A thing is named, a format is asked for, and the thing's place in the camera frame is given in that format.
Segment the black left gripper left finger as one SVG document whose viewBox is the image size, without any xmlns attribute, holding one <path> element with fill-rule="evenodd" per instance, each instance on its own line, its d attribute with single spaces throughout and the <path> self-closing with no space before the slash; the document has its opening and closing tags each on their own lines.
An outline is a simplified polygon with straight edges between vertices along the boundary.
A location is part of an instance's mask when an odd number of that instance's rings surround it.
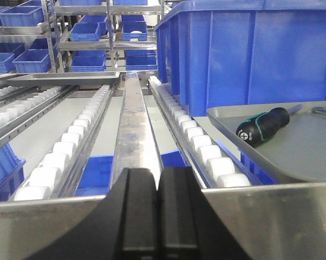
<svg viewBox="0 0 326 260">
<path fill-rule="evenodd" d="M 28 259 L 158 259 L 157 192 L 147 168 L 124 168 L 77 225 Z"/>
</svg>

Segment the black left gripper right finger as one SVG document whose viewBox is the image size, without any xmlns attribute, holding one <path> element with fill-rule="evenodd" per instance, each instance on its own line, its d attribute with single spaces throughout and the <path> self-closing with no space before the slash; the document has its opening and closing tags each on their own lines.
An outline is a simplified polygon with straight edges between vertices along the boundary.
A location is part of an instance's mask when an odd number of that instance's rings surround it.
<svg viewBox="0 0 326 260">
<path fill-rule="evenodd" d="M 191 167 L 166 167 L 159 183 L 162 259 L 250 259 L 204 196 Z"/>
</svg>

